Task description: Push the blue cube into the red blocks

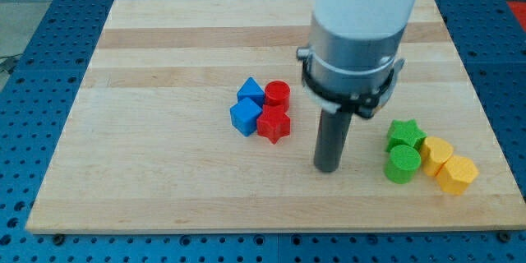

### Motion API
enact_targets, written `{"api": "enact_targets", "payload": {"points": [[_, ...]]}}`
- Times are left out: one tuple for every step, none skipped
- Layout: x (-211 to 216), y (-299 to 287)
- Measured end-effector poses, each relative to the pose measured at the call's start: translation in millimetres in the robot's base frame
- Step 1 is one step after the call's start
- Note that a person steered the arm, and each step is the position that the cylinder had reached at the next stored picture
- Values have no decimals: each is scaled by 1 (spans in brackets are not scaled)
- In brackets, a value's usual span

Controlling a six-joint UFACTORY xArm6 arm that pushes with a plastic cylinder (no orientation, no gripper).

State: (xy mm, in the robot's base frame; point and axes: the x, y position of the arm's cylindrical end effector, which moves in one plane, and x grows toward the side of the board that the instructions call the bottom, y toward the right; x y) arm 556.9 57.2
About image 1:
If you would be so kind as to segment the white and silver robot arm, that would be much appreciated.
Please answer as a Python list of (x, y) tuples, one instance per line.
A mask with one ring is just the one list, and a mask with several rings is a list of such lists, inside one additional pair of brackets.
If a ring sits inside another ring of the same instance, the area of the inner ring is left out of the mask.
[(314, 0), (303, 84), (319, 96), (388, 88), (415, 0)]

